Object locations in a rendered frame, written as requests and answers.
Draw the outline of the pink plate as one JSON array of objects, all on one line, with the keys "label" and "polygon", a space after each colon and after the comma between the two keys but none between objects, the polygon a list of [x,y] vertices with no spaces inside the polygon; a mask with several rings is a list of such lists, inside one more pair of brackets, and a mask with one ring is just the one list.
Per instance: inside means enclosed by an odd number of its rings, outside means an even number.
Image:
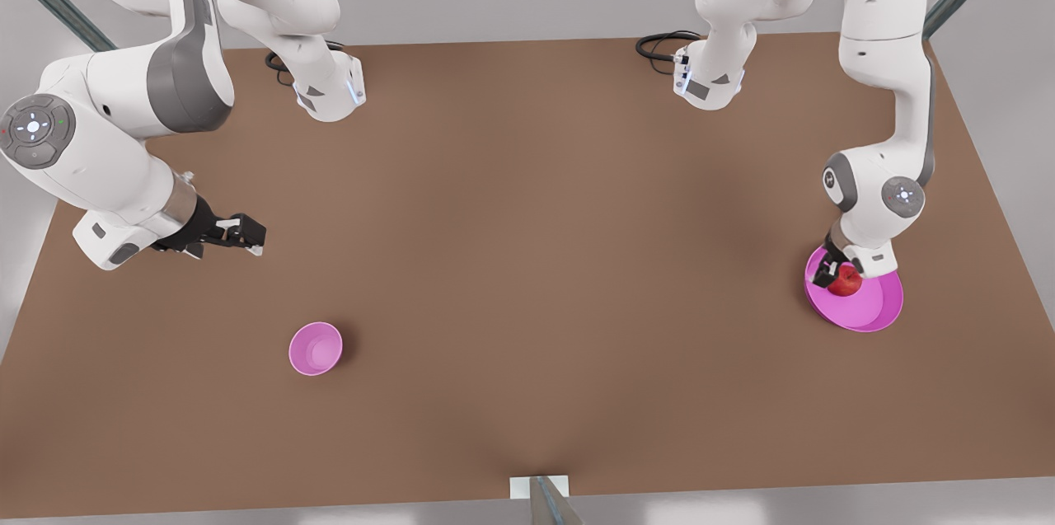
[{"label": "pink plate", "polygon": [[824,247],[820,246],[808,258],[804,270],[804,291],[819,316],[835,326],[860,333],[878,332],[897,320],[904,300],[902,281],[897,272],[866,279],[859,292],[840,297],[813,284],[816,269],[824,255]]}]

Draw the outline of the red apple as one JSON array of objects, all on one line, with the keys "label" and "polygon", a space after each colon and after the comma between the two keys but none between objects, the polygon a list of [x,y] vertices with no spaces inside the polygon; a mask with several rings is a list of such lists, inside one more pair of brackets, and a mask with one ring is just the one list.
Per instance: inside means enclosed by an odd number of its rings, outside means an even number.
[{"label": "red apple", "polygon": [[826,289],[835,296],[846,298],[856,295],[862,288],[863,281],[856,267],[844,262],[839,265],[836,276]]}]

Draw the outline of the pink bowl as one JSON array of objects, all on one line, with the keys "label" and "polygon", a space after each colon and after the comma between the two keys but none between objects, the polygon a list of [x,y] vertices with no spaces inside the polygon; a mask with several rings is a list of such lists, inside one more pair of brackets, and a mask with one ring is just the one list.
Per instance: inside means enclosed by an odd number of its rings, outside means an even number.
[{"label": "pink bowl", "polygon": [[302,326],[288,345],[290,366],[305,376],[330,371],[342,353],[343,338],[339,330],[330,323],[321,320]]}]

